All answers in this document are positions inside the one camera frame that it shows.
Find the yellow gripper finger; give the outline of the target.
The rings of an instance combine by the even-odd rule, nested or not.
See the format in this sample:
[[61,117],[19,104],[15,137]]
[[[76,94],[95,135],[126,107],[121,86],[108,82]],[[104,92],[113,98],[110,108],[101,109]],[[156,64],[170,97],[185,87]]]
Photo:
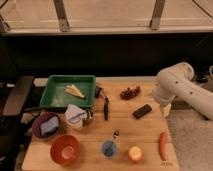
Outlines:
[[171,110],[171,105],[168,104],[167,106],[164,106],[164,107],[160,107],[160,110],[161,110],[161,113],[164,117],[167,117],[170,113],[170,110]]

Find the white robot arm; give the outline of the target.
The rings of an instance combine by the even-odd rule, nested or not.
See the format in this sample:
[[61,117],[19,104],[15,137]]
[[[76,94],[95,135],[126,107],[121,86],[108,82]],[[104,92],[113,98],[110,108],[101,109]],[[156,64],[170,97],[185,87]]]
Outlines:
[[182,98],[195,110],[213,121],[213,92],[192,82],[193,67],[180,62],[157,73],[156,87],[152,91],[154,100],[160,106],[167,106],[175,97]]

